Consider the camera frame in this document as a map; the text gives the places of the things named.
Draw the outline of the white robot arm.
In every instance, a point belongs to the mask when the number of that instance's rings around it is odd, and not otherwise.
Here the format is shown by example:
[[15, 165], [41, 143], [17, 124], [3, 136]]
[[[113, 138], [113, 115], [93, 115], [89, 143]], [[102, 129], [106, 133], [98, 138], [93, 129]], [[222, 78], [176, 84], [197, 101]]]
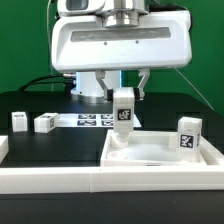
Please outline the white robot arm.
[[173, 6], [145, 7], [144, 0], [58, 0], [59, 20], [51, 42], [51, 62], [76, 76], [77, 101], [110, 101], [121, 85], [119, 73], [137, 70], [133, 88], [144, 97], [150, 71], [186, 66], [192, 58], [191, 14]]

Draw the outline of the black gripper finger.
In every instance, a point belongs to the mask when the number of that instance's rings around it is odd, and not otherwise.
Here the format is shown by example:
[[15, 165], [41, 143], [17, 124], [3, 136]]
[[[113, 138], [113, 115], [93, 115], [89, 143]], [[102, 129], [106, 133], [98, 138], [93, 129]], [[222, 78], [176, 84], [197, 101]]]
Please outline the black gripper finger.
[[95, 76], [96, 76], [97, 82], [99, 83], [99, 85], [101, 86], [104, 92], [104, 99], [111, 100], [113, 98], [113, 90], [109, 89], [104, 82], [104, 79], [106, 77], [106, 72], [104, 70], [96, 70]]
[[138, 76], [140, 77], [140, 82], [137, 87], [134, 88], [134, 95], [136, 100], [143, 100], [145, 93], [144, 87], [150, 77], [150, 69], [143, 68], [139, 70]]

